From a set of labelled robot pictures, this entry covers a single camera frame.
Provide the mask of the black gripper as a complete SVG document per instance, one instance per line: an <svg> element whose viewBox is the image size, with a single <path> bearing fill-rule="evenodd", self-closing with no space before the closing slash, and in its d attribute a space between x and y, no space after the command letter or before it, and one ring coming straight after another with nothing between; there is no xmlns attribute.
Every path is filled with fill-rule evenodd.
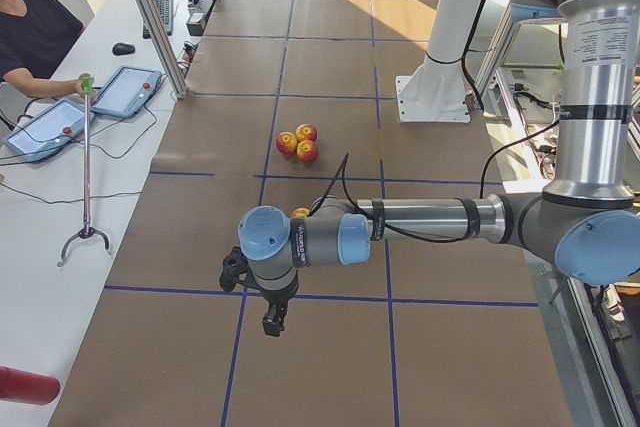
<svg viewBox="0 0 640 427"><path fill-rule="evenodd" d="M288 302L295 297L295 291L265 291L263 297L268 302L267 312L262 319L264 333L279 337L285 328L283 318L287 314Z"/></svg>

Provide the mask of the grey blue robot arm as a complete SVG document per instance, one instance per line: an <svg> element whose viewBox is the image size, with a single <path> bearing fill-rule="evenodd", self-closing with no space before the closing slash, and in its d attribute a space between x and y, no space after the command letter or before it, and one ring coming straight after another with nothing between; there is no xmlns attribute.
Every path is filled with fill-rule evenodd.
<svg viewBox="0 0 640 427"><path fill-rule="evenodd" d="M512 0L512 6L520 19L559 17L568 27L553 179L538 194L370 200L325 194L302 217L271 206L248 211L219 282L225 291L240 285L267 300L267 335L283 331L300 270L365 262L382 239L510 244L592 286L637 272L639 219L622 170L639 0Z"/></svg>

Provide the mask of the person's hand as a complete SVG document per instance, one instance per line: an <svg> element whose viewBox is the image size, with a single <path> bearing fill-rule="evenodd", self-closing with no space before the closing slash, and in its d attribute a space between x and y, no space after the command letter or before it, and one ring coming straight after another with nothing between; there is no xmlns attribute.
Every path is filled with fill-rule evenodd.
<svg viewBox="0 0 640 427"><path fill-rule="evenodd" d="M94 76L89 73L81 74L75 81L75 92L84 97L89 96L91 102L98 98L98 92L94 89Z"/></svg>

